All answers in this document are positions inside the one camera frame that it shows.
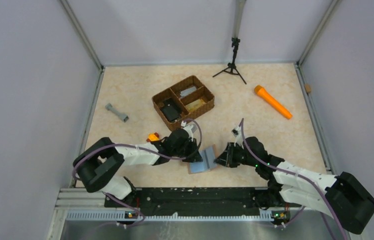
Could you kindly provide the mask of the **brown leather card holder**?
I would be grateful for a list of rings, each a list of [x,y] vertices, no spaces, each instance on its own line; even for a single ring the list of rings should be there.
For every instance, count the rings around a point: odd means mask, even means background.
[[[188,173],[190,175],[209,172],[217,167],[217,164],[214,162],[216,159],[215,144],[202,150],[200,156],[202,161],[189,163]]]

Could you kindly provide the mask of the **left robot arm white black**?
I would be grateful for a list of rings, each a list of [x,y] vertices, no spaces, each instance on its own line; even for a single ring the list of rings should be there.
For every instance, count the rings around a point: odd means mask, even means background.
[[[135,188],[127,177],[117,175],[120,167],[158,166],[170,160],[202,162],[199,148],[193,132],[185,128],[139,145],[114,143],[109,137],[103,137],[74,160],[72,175],[89,193],[103,192],[124,200]]]

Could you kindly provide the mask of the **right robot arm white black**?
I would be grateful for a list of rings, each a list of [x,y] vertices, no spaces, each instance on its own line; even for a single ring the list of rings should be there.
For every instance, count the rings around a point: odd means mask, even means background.
[[[359,235],[374,215],[374,197],[351,173],[318,173],[269,154],[257,137],[228,142],[214,163],[251,166],[283,202],[316,210]]]

